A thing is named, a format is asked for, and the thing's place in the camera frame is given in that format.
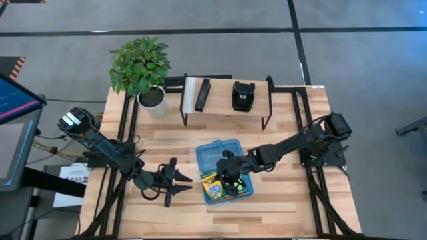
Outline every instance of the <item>gray floor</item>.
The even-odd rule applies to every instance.
[[[424,0],[294,0],[300,27],[427,26]],[[0,32],[291,27],[286,1],[48,0],[40,5],[9,5]],[[139,36],[0,37],[0,55],[25,56],[18,81],[50,98],[104,100],[109,49]],[[170,75],[233,74],[301,85],[292,33],[160,35],[167,43]],[[394,129],[427,114],[427,32],[302,33],[313,85],[325,85],[332,110],[345,115],[354,133],[346,153],[348,173],[362,230],[370,236],[425,239],[427,187],[425,146],[417,134],[399,138]],[[103,104],[49,103],[40,129],[61,133],[58,118],[74,106],[92,113]],[[66,142],[44,141],[62,146]],[[78,145],[70,151],[80,151]],[[34,149],[29,161],[44,157]],[[51,158],[44,163],[64,164]],[[36,239],[50,239],[42,221]]]

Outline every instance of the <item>green leaves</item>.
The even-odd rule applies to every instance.
[[[133,84],[129,85],[129,87],[127,88],[127,93],[129,95],[134,95],[135,94],[135,87],[133,86]]]
[[[157,43],[157,37],[143,37],[109,51],[113,54],[109,75],[114,91],[126,91],[129,95],[146,94],[152,85],[164,84],[168,69],[171,69],[167,54],[163,52],[167,47],[164,43]]]
[[[147,68],[150,69],[150,70],[154,69],[155,68],[154,63],[148,63],[147,64]]]

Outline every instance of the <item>white label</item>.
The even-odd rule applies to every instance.
[[[68,123],[68,125],[73,125],[74,123],[73,123],[73,121],[72,120],[70,120],[67,116],[63,116],[62,117],[62,120],[64,120],[66,123]]]
[[[89,179],[89,170],[82,163],[74,163],[69,167],[61,167],[59,177],[86,185]],[[53,207],[81,206],[82,204],[83,198],[60,193],[56,193],[55,200],[53,200]]]
[[[72,113],[68,112],[68,113],[67,113],[67,116],[68,116],[71,120],[73,120],[73,122],[75,122],[75,124],[77,124],[77,125],[78,125],[78,124],[80,124],[80,123],[81,123],[81,121],[79,121],[78,119],[76,119]]]

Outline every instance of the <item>white flower pot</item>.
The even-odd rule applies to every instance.
[[[155,107],[146,107],[146,106],[142,105],[141,102],[139,101],[139,96],[141,95],[141,93],[138,94],[138,96],[137,96],[137,100],[138,100],[139,105],[141,107],[143,107],[145,110],[147,110],[149,112],[149,114],[153,117],[163,117],[166,114],[166,93],[165,93],[165,90],[163,89],[163,87],[159,86],[159,89],[161,89],[161,91],[163,91],[164,98],[163,98],[163,101]]]

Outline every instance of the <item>white paper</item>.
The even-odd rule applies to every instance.
[[[193,113],[195,92],[195,77],[187,77],[185,80],[185,93],[182,111],[184,113]]]
[[[86,185],[89,179],[89,170],[82,163],[73,163],[69,167],[61,167],[59,177]],[[82,204],[83,198],[60,193],[55,194],[55,200],[53,201],[53,207],[80,206]]]

